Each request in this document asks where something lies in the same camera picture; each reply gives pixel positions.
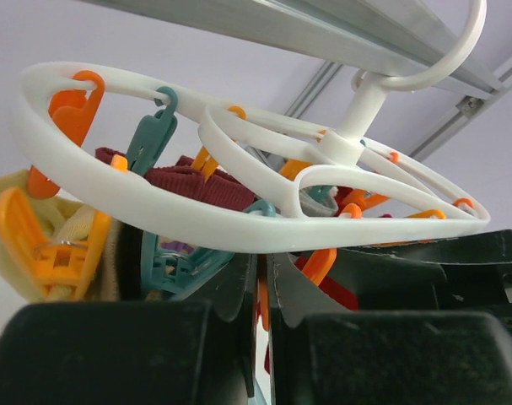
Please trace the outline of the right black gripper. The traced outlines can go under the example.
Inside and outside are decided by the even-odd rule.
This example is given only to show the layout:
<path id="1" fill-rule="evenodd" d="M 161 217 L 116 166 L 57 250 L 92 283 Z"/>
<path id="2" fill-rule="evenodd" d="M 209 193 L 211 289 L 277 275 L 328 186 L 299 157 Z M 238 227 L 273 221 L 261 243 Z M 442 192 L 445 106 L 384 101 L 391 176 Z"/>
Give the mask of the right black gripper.
<path id="1" fill-rule="evenodd" d="M 409 243 L 341 248 L 335 280 L 362 311 L 450 311 L 507 303 L 512 230 Z"/>

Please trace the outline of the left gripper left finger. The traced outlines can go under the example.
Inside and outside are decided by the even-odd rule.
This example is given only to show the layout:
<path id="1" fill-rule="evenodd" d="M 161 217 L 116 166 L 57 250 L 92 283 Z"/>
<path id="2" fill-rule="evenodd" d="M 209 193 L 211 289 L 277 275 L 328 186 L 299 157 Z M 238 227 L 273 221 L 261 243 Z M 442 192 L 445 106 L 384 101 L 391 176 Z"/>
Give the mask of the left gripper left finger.
<path id="1" fill-rule="evenodd" d="M 256 261 L 184 300 L 28 305 L 0 337 L 0 404 L 245 404 Z"/>

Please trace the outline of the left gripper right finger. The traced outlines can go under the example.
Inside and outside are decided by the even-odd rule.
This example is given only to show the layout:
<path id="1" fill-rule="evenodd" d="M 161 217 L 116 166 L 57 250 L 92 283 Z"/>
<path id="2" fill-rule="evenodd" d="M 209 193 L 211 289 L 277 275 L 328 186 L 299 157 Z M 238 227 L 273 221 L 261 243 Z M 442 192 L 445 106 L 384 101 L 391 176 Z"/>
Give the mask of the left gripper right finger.
<path id="1" fill-rule="evenodd" d="M 275 404 L 512 404 L 512 336 L 476 311 L 350 311 L 266 257 Z"/>

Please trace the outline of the orange clothespin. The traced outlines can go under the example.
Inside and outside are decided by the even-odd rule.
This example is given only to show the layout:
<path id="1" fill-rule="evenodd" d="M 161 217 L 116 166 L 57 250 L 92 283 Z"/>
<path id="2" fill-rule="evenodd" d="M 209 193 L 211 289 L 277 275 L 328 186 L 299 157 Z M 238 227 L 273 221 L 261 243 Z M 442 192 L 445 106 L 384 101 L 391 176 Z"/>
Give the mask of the orange clothespin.
<path id="1" fill-rule="evenodd" d="M 265 276 L 258 276 L 259 312 L 263 329 L 268 332 L 270 327 L 269 297 L 267 279 Z"/>
<path id="2" fill-rule="evenodd" d="M 90 81 L 95 85 L 90 95 L 85 90 L 70 89 L 51 97 L 48 113 L 57 127 L 79 147 L 83 144 L 105 93 L 103 78 L 93 71 L 83 70 L 73 75 L 74 80 Z M 60 187 L 33 165 L 27 180 L 31 197 L 47 199 L 56 196 Z"/>

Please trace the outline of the white round clip hanger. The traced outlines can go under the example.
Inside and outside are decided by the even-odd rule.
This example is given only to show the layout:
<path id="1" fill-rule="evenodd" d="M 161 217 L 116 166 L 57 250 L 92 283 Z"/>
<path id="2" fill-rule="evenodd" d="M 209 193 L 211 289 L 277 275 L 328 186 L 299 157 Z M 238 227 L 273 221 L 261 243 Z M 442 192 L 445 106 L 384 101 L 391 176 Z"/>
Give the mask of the white round clip hanger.
<path id="1" fill-rule="evenodd" d="M 141 230 L 211 249 L 276 253 L 472 235 L 490 220 L 482 204 L 461 209 L 466 195 L 461 188 L 415 159 L 392 163 L 391 149 L 366 132 L 389 93 L 436 85 L 459 68 L 478 42 L 486 12 L 484 1 L 471 2 L 457 46 L 420 73 L 399 76 L 359 68 L 353 101 L 333 129 L 255 107 L 239 118 L 225 99 L 176 87 L 177 110 L 198 125 L 202 145 L 237 181 L 277 208 L 276 218 L 197 202 L 140 175 L 122 173 L 84 152 L 48 113 L 57 92 L 91 88 L 90 81 L 73 79 L 79 71 L 98 73 L 108 93 L 164 101 L 157 91 L 163 81 L 157 78 L 89 63 L 35 64 L 20 75 L 11 131 L 32 165 L 84 203 Z M 419 210 L 438 209 L 444 216 L 309 217 L 299 201 L 299 191 L 308 186 L 359 188 Z"/>

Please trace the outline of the yellow sock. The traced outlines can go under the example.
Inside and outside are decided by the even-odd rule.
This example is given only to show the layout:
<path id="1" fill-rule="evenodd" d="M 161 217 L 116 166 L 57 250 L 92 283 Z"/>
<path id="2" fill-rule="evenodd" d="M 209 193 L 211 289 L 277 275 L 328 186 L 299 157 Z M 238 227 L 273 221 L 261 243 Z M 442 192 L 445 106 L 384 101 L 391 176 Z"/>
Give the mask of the yellow sock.
<path id="1" fill-rule="evenodd" d="M 0 176 L 0 275 L 29 302 L 118 300 L 119 222 L 82 202 L 30 197 L 29 174 Z"/>

